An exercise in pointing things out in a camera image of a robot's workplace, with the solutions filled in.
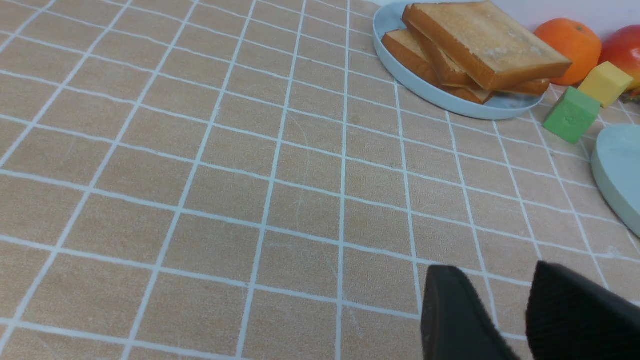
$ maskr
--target yellow block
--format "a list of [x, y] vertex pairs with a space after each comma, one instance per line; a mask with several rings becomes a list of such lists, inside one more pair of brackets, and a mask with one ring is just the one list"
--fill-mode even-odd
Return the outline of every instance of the yellow block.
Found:
[[603, 108], [613, 104], [634, 80], [610, 62], [593, 69], [578, 90], [600, 101]]

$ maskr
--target light blue round dish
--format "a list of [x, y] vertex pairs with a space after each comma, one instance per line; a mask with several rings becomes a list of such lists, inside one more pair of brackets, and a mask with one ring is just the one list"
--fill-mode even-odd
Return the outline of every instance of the light blue round dish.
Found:
[[[424, 1], [441, 3], [443, 1]], [[378, 9], [373, 17], [374, 47], [382, 64], [406, 88], [419, 97], [451, 112], [483, 120], [504, 120], [522, 115], [542, 101], [542, 97], [499, 94], [486, 104], [480, 105], [448, 94], [422, 80], [400, 64], [382, 45], [385, 33], [396, 29], [406, 29], [402, 22], [402, 13], [407, 4], [413, 2], [392, 3]]]
[[591, 171], [611, 209], [640, 236], [640, 126], [602, 130], [591, 156]]

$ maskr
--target apple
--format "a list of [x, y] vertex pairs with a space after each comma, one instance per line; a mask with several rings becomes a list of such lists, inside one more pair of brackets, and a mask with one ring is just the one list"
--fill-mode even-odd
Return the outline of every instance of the apple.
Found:
[[602, 44], [599, 63], [608, 61], [634, 78], [627, 88], [640, 88], [640, 25], [622, 28]]

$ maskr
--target cube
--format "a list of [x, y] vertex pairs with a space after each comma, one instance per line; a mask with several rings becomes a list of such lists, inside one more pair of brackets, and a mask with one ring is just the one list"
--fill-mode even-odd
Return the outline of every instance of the cube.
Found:
[[603, 108], [613, 104], [634, 80], [610, 62], [596, 66], [578, 90], [600, 101]]
[[547, 115], [543, 126], [564, 141], [577, 143], [598, 118], [599, 111], [600, 102], [568, 87]]

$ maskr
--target toast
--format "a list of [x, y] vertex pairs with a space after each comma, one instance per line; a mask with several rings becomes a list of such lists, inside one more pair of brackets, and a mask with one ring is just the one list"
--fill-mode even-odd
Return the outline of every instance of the toast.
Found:
[[[415, 4], [412, 8], [411, 23], [450, 58], [445, 64], [457, 65], [483, 89], [509, 91], [515, 87], [516, 92], [524, 93], [543, 88], [547, 82], [539, 79], [561, 77], [572, 64], [491, 1]], [[438, 54], [423, 50], [435, 66]], [[519, 87], [532, 80], [538, 83]]]
[[493, 93], [486, 90], [469, 90], [466, 88], [453, 88], [444, 86], [435, 70], [422, 53], [420, 45], [413, 39], [408, 30], [399, 29], [389, 31], [382, 38], [382, 44], [396, 60], [409, 69], [412, 73], [429, 84], [461, 99], [484, 104], [491, 99]]
[[[422, 34], [420, 30], [411, 23], [409, 15], [411, 12], [410, 6], [411, 5], [407, 5], [407, 8], [404, 11], [404, 24], [413, 38], [416, 39], [420, 45], [422, 52], [433, 66], [440, 82], [445, 86], [468, 88], [470, 90], [482, 90], [482, 87], [478, 85], [464, 70], [462, 70], [458, 64], [451, 60], [451, 58], [445, 54], [441, 48], [429, 40], [428, 37], [424, 36], [424, 34]], [[529, 80], [510, 88], [498, 89], [496, 91], [511, 94], [542, 96], [547, 92], [547, 89], [549, 89], [549, 84], [549, 79]]]

